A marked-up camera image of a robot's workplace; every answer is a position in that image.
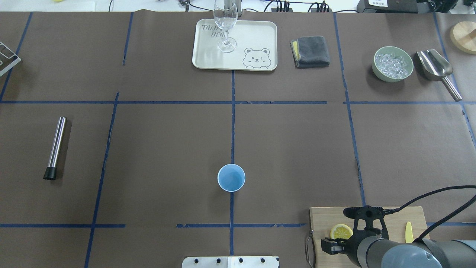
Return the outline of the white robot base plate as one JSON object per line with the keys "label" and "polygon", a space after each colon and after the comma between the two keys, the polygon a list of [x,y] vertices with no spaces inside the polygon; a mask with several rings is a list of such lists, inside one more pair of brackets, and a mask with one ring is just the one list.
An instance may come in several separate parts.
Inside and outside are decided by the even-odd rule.
{"label": "white robot base plate", "polygon": [[279,268],[278,256],[189,256],[182,268]]}

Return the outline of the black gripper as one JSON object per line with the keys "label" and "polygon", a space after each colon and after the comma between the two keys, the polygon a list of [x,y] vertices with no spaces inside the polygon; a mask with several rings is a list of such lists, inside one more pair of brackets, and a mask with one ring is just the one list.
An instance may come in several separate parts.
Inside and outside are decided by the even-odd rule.
{"label": "black gripper", "polygon": [[381,235],[389,239],[388,230],[384,222],[387,214],[382,207],[347,207],[343,215],[354,219],[353,235],[349,239],[321,239],[321,250],[329,255],[344,254],[348,257],[357,257],[359,244],[370,236]]}

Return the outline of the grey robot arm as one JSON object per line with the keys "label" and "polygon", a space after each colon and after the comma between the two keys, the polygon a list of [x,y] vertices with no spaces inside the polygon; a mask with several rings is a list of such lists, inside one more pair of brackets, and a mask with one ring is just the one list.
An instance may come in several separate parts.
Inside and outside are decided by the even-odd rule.
{"label": "grey robot arm", "polygon": [[384,222],[393,209],[348,207],[343,215],[354,220],[349,239],[321,239],[321,249],[329,255],[344,254],[360,268],[474,268],[474,240],[434,241],[425,238],[411,243],[389,239]]}

